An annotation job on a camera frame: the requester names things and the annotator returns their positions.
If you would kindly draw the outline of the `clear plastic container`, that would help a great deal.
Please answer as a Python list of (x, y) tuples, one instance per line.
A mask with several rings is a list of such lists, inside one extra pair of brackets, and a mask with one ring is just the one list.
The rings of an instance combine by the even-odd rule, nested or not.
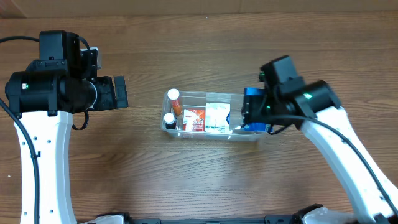
[[(162, 105), (162, 121), (161, 128), (175, 138), (192, 138), (192, 139), (212, 139), (225, 141), (257, 141), (266, 132), (245, 131), (242, 127), (243, 117), (241, 108), (243, 106), (243, 95), (230, 93), (212, 93), (198, 91), (182, 91), (180, 92), (180, 104), (182, 106), (182, 114), (176, 116), (167, 97), (167, 93), (163, 99)], [(183, 111), (184, 109), (205, 109), (206, 103), (227, 103), (230, 104), (230, 131), (226, 134), (216, 134), (207, 132), (184, 131), (183, 130)], [(176, 117), (176, 129), (166, 129), (164, 123), (164, 114), (172, 113)]]

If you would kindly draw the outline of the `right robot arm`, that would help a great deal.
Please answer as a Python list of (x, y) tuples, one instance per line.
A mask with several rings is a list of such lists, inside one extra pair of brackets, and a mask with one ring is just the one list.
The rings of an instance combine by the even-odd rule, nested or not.
[(295, 126), (321, 152), (353, 208), (343, 213), (314, 204), (293, 214), (291, 222), (397, 223), (397, 187), (360, 141), (329, 84), (305, 83), (288, 55), (264, 64), (259, 81), (264, 88), (244, 89), (242, 126)]

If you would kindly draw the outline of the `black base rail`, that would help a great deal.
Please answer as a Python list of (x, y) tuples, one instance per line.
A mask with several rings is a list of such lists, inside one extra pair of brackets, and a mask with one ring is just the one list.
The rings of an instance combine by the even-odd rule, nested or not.
[(95, 219), (87, 221), (89, 224), (121, 223), (121, 224), (296, 224), (295, 215), (266, 215), (260, 218), (221, 218), (221, 219), (181, 219), (162, 220), (159, 218), (136, 219), (128, 212), (112, 212), (98, 215)]

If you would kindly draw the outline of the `black bottle white cap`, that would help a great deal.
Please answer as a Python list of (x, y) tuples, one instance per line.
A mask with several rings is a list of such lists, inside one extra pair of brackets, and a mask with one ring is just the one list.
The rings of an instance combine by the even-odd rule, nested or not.
[(176, 117), (172, 113), (164, 114), (164, 123), (166, 129), (176, 129), (177, 127)]

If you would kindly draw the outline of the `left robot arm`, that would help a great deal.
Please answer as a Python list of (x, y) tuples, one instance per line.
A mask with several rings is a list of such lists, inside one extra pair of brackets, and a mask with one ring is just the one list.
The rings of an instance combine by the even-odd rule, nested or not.
[(69, 174), (73, 116), (128, 106), (125, 79), (99, 77), (99, 50), (78, 34), (42, 31), (39, 58), (11, 75), (1, 106), (21, 152), (22, 223), (75, 223)]

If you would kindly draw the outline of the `red white box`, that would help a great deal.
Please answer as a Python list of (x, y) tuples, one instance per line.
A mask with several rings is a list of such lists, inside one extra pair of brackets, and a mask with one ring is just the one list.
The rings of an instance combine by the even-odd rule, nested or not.
[(183, 111), (184, 131), (205, 131), (205, 109), (184, 109)]

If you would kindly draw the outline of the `white blue box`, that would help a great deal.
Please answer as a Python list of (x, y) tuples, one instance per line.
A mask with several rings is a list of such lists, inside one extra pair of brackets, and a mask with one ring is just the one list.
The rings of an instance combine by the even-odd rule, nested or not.
[(227, 103), (206, 103), (205, 132), (226, 134), (230, 131), (230, 110)]

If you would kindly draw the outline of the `orange bottle white cap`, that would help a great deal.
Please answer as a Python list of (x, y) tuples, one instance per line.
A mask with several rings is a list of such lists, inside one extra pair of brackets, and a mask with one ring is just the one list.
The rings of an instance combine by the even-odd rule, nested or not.
[(182, 106), (180, 104), (180, 92), (172, 88), (167, 92), (167, 97), (170, 101), (174, 114), (180, 116), (182, 114)]

